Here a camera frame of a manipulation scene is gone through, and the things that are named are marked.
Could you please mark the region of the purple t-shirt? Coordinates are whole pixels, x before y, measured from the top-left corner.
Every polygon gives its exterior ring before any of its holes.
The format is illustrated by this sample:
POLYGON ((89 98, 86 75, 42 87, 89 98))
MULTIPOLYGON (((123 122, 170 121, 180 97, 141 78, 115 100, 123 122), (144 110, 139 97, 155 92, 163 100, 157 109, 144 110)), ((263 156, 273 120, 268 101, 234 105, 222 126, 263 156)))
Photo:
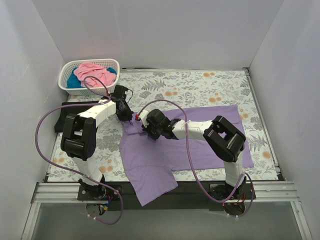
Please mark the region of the purple t-shirt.
MULTIPOLYGON (((195 122, 225 117, 245 133, 237 105, 184 108, 187 119, 195 122)), ((125 174, 132 184, 141 206, 178 187, 173 171, 191 170, 186 140, 151 139, 142 130, 142 123, 122 122, 123 134, 119 144, 125 174)), ((195 170, 219 169, 224 163, 207 142, 189 139, 190 155, 195 170)))

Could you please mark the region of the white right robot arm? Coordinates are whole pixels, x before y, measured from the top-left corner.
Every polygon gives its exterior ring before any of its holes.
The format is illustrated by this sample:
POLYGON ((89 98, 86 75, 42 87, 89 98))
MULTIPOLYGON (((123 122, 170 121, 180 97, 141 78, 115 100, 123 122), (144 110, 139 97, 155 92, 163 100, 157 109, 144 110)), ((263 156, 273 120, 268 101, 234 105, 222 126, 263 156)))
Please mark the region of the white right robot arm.
POLYGON ((218 115, 208 121, 169 119, 162 111, 142 110, 135 115, 142 122, 142 129, 153 140, 160 136, 169 140, 192 139, 206 141, 219 159, 223 161, 227 195, 237 199, 245 192, 243 182, 243 151, 245 135, 225 117, 218 115))

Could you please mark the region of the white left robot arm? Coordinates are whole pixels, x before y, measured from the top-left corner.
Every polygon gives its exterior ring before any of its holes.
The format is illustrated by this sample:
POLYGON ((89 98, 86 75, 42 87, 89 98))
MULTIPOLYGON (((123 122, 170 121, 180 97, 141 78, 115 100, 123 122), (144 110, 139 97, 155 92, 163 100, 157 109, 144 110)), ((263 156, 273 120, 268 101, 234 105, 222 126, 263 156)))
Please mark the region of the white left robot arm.
POLYGON ((67 115, 60 143, 60 148, 72 158, 78 170, 84 174, 79 181, 83 186, 90 186, 89 194, 95 200, 106 196, 106 187, 101 184, 103 174, 92 156, 97 146, 98 126, 116 115, 121 122, 132 120, 131 111, 126 98, 130 90, 122 85, 116 85, 109 98, 102 97, 99 102, 88 110, 67 115))

